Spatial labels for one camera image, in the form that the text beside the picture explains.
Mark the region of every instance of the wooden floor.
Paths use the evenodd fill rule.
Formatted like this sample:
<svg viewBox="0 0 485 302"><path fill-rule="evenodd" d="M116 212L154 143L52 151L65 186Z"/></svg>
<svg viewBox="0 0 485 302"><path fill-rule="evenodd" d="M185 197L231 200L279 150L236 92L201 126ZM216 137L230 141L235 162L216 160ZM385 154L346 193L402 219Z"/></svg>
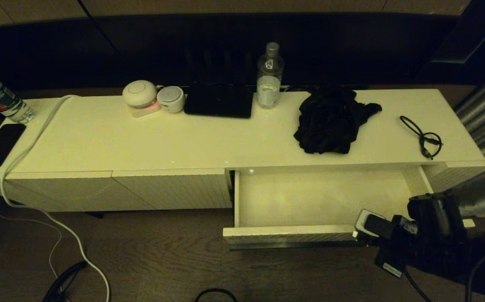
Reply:
<svg viewBox="0 0 485 302"><path fill-rule="evenodd" d="M14 218L43 216L4 208ZM222 228L229 210L115 212L97 219L82 213L56 218L83 239L86 253L107 275L113 302L193 302L210 287L232 291L240 302L422 301L406 278L373 264L375 248L283 249L229 252ZM58 273L81 261L67 232L53 257ZM39 302L55 279L48 265L56 232L43 225L0 218L0 302ZM410 269L433 301L463 301L464 287ZM72 302L104 301L92 268L70 287ZM201 302L230 301L221 294ZM474 301L485 301L476 295Z"/></svg>

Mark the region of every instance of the cabinet top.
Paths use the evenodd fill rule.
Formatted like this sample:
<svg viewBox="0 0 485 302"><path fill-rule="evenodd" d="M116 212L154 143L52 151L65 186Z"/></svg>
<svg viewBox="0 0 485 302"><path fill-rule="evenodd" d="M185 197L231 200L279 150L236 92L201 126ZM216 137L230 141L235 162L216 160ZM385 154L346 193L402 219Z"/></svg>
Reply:
<svg viewBox="0 0 485 302"><path fill-rule="evenodd" d="M133 118L120 96L74 97L62 105L12 173L485 161L436 89L357 91L356 101L380 104L383 111L360 127L350 153L304 153L293 134L298 108L308 96L307 92L282 93L273 109L262 109L254 102L250 119L166 111ZM57 101L26 101L37 116L27 124L3 167L31 142ZM434 160L421 155L418 137L399 120L400 115L441 136L444 146Z"/></svg>

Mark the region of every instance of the black fabric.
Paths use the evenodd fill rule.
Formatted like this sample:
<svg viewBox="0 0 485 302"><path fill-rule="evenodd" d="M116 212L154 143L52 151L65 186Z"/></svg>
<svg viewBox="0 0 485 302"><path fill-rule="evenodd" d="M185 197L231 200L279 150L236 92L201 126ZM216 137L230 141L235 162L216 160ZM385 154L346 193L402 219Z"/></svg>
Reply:
<svg viewBox="0 0 485 302"><path fill-rule="evenodd" d="M311 96L300 105L300 125L294 135L306 153L349 153L358 128L382 111L379 104L358 103L356 92L347 88L338 86L309 92Z"/></svg>

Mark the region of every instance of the water bottle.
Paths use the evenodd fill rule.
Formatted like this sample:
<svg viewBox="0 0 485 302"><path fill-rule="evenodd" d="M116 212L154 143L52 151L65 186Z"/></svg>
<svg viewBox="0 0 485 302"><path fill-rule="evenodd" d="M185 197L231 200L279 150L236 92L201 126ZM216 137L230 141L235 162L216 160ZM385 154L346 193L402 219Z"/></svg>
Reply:
<svg viewBox="0 0 485 302"><path fill-rule="evenodd" d="M0 113L13 122L26 124L35 116L33 109L0 81Z"/></svg>
<svg viewBox="0 0 485 302"><path fill-rule="evenodd" d="M278 102L283 73L283 59L278 51L279 44L270 42L258 61L258 105L262 108L273 108Z"/></svg>

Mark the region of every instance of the smartphone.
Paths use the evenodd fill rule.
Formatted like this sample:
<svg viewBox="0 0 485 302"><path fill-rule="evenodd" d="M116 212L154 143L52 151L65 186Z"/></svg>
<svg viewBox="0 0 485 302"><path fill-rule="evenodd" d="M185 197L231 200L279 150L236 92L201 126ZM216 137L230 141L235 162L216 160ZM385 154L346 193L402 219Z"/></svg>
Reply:
<svg viewBox="0 0 485 302"><path fill-rule="evenodd" d="M26 126L23 124L6 124L0 127L0 166L6 160L18 138L21 137L24 129Z"/></svg>

